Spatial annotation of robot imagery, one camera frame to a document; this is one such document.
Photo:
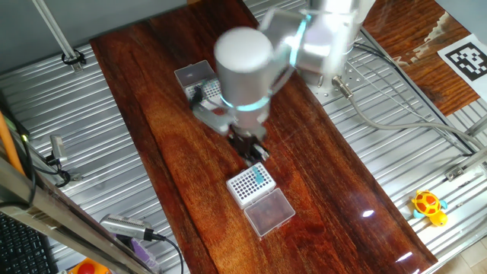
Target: wooden board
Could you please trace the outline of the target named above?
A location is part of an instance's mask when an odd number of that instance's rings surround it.
[[[434,0],[377,0],[364,27],[445,116],[479,99],[437,54],[470,32]]]
[[[191,272],[410,274],[435,263],[297,75],[272,99],[264,163],[296,216],[256,236],[225,185],[243,161],[193,116],[173,73],[215,67],[215,41],[237,26],[256,26],[243,2],[204,0],[91,41]]]

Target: cable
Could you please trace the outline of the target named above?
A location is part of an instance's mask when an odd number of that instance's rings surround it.
[[[364,45],[364,44],[361,44],[361,43],[355,43],[355,44],[354,44],[354,47],[359,48],[359,49],[361,49],[361,50],[363,50],[363,51],[365,51],[365,52],[367,52],[367,53],[370,53],[370,54],[372,54],[372,55],[374,55],[374,56],[377,56],[377,57],[381,58],[382,60],[384,60],[384,61],[388,62],[389,64],[391,64],[391,65],[392,65],[392,67],[393,67],[393,68],[396,70],[396,72],[397,72],[397,73],[399,73],[399,75],[400,75],[400,76],[401,76],[401,77],[402,77],[402,78],[403,78],[403,79],[404,79],[404,80],[405,80],[405,81],[406,81],[406,82],[407,82],[407,83],[408,83],[410,86],[413,86],[413,85],[412,85],[412,83],[411,83],[411,81],[410,81],[410,80],[409,80],[409,79],[408,79],[408,78],[407,78],[407,77],[404,75],[404,73],[403,73],[403,72],[402,72],[402,71],[401,71],[401,70],[400,70],[400,69],[397,67],[396,63],[395,63],[393,60],[391,60],[389,57],[387,57],[385,54],[383,54],[382,52],[377,51],[377,50],[376,50],[376,49],[374,49],[373,47],[370,47],[370,46],[367,46],[367,45]],[[423,116],[420,116],[419,114],[415,113],[414,111],[411,111],[411,110],[407,109],[407,108],[406,108],[406,107],[404,107],[404,106],[403,106],[401,103],[399,103],[399,102],[397,102],[395,99],[393,99],[391,96],[389,96],[388,94],[385,94],[384,92],[382,92],[382,91],[381,91],[381,90],[380,90],[380,89],[379,89],[379,88],[378,88],[378,87],[377,87],[377,86],[376,86],[374,83],[372,83],[372,82],[371,82],[371,81],[369,81],[369,80],[368,80],[368,79],[367,79],[365,76],[363,76],[363,74],[362,74],[362,73],[360,73],[360,71],[359,71],[359,70],[357,70],[355,67],[353,67],[353,68],[355,69],[355,71],[356,71],[358,74],[360,74],[360,75],[361,75],[361,76],[362,76],[364,79],[366,79],[366,80],[367,80],[367,81],[368,81],[368,82],[369,82],[371,85],[373,85],[373,86],[374,86],[376,89],[378,89],[378,90],[379,90],[379,92],[381,92],[382,94],[384,94],[384,95],[388,96],[389,98],[391,98],[392,100],[394,100],[396,103],[398,103],[398,104],[399,104],[401,107],[403,107],[405,110],[408,110],[409,112],[413,113],[414,115],[416,115],[416,116],[418,116],[418,117],[420,117],[420,118],[423,118],[423,120],[426,120],[426,119],[425,119]],[[381,77],[380,75],[378,75],[376,72],[374,72],[374,74],[375,74],[375,75],[377,75],[379,78],[382,78],[382,77]],[[439,123],[431,123],[431,124],[432,124],[432,125],[439,125],[439,126],[435,126],[435,128],[437,128],[438,130],[440,130],[440,128],[441,128],[441,127],[443,127],[443,126],[446,126],[446,125],[442,125],[442,124],[439,124]],[[453,128],[453,127],[450,127],[450,126],[446,126],[446,127],[447,127],[447,128],[443,128],[443,129],[444,129],[444,130],[446,130],[446,131],[448,131],[448,132],[452,132],[452,133],[453,133],[455,136],[460,135],[460,136],[464,137],[464,138],[465,138],[465,140],[467,140],[467,141],[469,141],[469,142],[473,143],[473,144],[474,144],[474,145],[475,145],[475,146],[476,146],[478,149],[482,149],[482,148],[484,148],[484,146],[483,146],[483,145],[482,145],[480,142],[477,142],[477,141],[476,141],[476,140],[475,140],[473,137],[471,137],[471,136],[467,135],[466,133],[461,132],[460,130],[457,130],[457,129],[455,129],[455,128]]]
[[[3,112],[6,119],[9,119],[15,125],[15,129],[17,130],[17,132],[19,132],[19,134],[29,135],[30,134],[29,131],[24,126],[22,126],[17,121],[17,119],[15,119],[14,114],[10,111],[10,109],[3,102],[4,100],[5,99],[3,99],[2,95],[1,95],[1,91],[0,91],[0,110]]]
[[[28,139],[26,135],[21,136],[22,145],[24,145],[25,155],[27,156],[27,164],[29,165],[30,176],[29,179],[32,181],[32,190],[30,191],[29,205],[32,205],[33,198],[36,195],[36,170],[33,168],[32,156],[30,155],[29,145],[27,144]]]
[[[49,174],[49,175],[59,175],[61,173],[61,170],[60,169],[58,169],[57,172],[53,172],[53,171],[44,170],[44,169],[42,169],[40,167],[36,167],[36,166],[33,166],[33,168],[35,168],[39,172],[42,172],[44,174]]]
[[[382,95],[385,95],[387,97],[389,97],[391,100],[393,100],[394,102],[396,102],[396,104],[400,105],[401,107],[403,107],[404,110],[407,110],[409,111],[411,114],[423,119],[425,122],[429,123],[430,121],[428,121],[428,119],[426,119],[424,116],[420,115],[419,113],[416,113],[415,111],[417,111],[409,102],[407,99],[405,99],[401,93],[394,87],[393,84],[389,83],[388,80],[386,80],[384,77],[382,77],[382,75],[380,75],[379,73],[375,72],[375,70],[373,70],[372,68],[368,67],[367,65],[365,65],[364,63],[362,63],[361,65],[364,66],[365,68],[367,68],[368,70],[370,70],[371,72],[373,72],[378,78],[380,78],[382,81],[384,81],[386,84],[388,84],[402,99],[404,102],[406,102],[406,104],[411,108],[409,109],[408,107],[405,107],[403,104],[401,104],[400,102],[398,102],[396,99],[394,99],[394,97],[390,96],[389,94],[387,94],[386,92],[383,92],[378,86],[376,86],[372,81],[370,81],[368,78],[365,77],[365,75],[363,75],[359,70],[357,70],[352,64],[350,64],[350,62],[347,62],[363,79],[367,80],[369,82],[369,84],[371,84],[374,88],[376,88],[379,92],[382,93]],[[447,135],[446,132],[442,131],[439,129],[439,131],[441,133],[443,133],[444,135]]]
[[[227,105],[220,105],[220,104],[217,104],[214,101],[210,100],[210,97],[208,97],[208,95],[203,91],[203,89],[205,88],[205,86],[207,84],[208,84],[208,82],[206,80],[204,80],[203,83],[201,84],[201,86],[197,86],[196,85],[194,87],[195,94],[193,95],[193,97],[191,98],[191,100],[189,100],[189,108],[190,109],[193,109],[193,107],[196,104],[200,104],[203,100],[206,100],[206,101],[208,101],[210,104],[212,104],[215,107],[229,110],[230,109],[229,106],[227,106]]]
[[[68,171],[59,170],[59,176],[64,179],[64,182],[60,184],[55,184],[55,186],[57,186],[58,188],[67,185],[71,181],[71,175],[68,173]]]
[[[167,239],[165,236],[162,236],[161,234],[153,234],[152,235],[152,239],[158,240],[158,241],[166,241],[169,244],[171,244],[174,247],[174,249],[176,249],[177,253],[180,255],[181,274],[183,274],[183,272],[184,272],[184,262],[183,262],[183,255],[181,254],[180,248],[177,247],[177,245],[173,241]]]
[[[2,138],[5,151],[7,152],[8,161],[15,167],[15,169],[25,176],[24,169],[22,168],[21,160],[18,157],[17,150],[15,149],[14,140],[8,130],[7,123],[3,117],[3,113],[0,111],[0,138]]]
[[[368,119],[364,113],[358,108],[357,102],[355,102],[355,98],[352,96],[349,98],[350,103],[352,104],[353,108],[357,112],[357,114],[369,125],[373,126],[374,128],[378,129],[385,129],[385,130],[398,130],[398,129],[411,129],[416,127],[431,127],[437,129],[444,129],[448,132],[456,133],[461,137],[465,138],[465,140],[474,144],[478,149],[484,148],[484,146],[477,140],[475,140],[472,136],[467,135],[465,132],[462,132],[458,129],[452,128],[450,126],[442,125],[439,123],[410,123],[410,124],[402,124],[402,125],[382,125]]]

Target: gray cable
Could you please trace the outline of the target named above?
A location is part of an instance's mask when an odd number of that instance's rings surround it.
[[[382,125],[379,123],[376,123],[372,121],[371,119],[368,119],[364,113],[360,110],[360,108],[357,105],[357,102],[355,102],[354,97],[349,98],[350,103],[352,104],[353,108],[357,112],[357,114],[367,123],[369,126],[372,126],[377,129],[385,129],[385,130],[398,130],[398,129],[411,129],[411,128],[417,128],[417,127],[431,127],[431,128],[437,128],[437,129],[444,129],[448,132],[456,133],[460,137],[464,138],[465,140],[471,142],[474,144],[479,150],[484,148],[484,146],[477,140],[475,140],[472,136],[467,135],[465,132],[462,132],[458,129],[452,128],[451,126],[446,126],[442,125],[439,123],[410,123],[410,124],[402,124],[402,125]]]

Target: wall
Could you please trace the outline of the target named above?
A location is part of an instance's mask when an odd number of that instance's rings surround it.
[[[72,46],[186,4],[186,0],[45,0]],[[0,73],[62,54],[30,0],[0,1]]]

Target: metal rack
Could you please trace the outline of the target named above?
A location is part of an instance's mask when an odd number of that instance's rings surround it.
[[[37,181],[31,205],[32,182],[17,172],[0,151],[2,211],[119,273],[152,273],[128,247],[102,229],[89,215],[47,180]]]
[[[245,3],[257,19],[270,5],[293,10],[306,7],[305,0]],[[366,32],[358,42],[385,53]],[[15,116],[32,132],[31,143],[41,154],[50,153],[50,134],[63,137],[69,155],[65,168],[82,174],[83,180],[71,183],[62,192],[93,220],[99,221],[107,213],[144,219],[158,233],[175,241],[91,47],[78,50],[87,60],[82,73],[74,74],[56,56],[0,75],[0,89]],[[487,104],[479,100],[472,109],[447,119],[418,87],[383,60],[353,49],[348,61],[345,79],[360,108],[374,121],[398,124],[426,119],[466,130],[487,115]],[[434,129],[373,129],[356,116],[338,91],[324,94],[312,85],[310,89],[413,230],[439,259],[431,271],[487,234],[485,175],[474,172],[453,182],[445,177],[452,167],[469,163],[465,155],[472,149],[462,140]],[[487,145],[484,133],[479,133],[477,139]],[[435,228],[428,220],[412,217],[410,199],[416,190],[425,189],[450,203],[447,227]],[[180,271],[172,246],[145,246],[166,273]],[[84,258],[53,239],[51,248],[60,269]]]

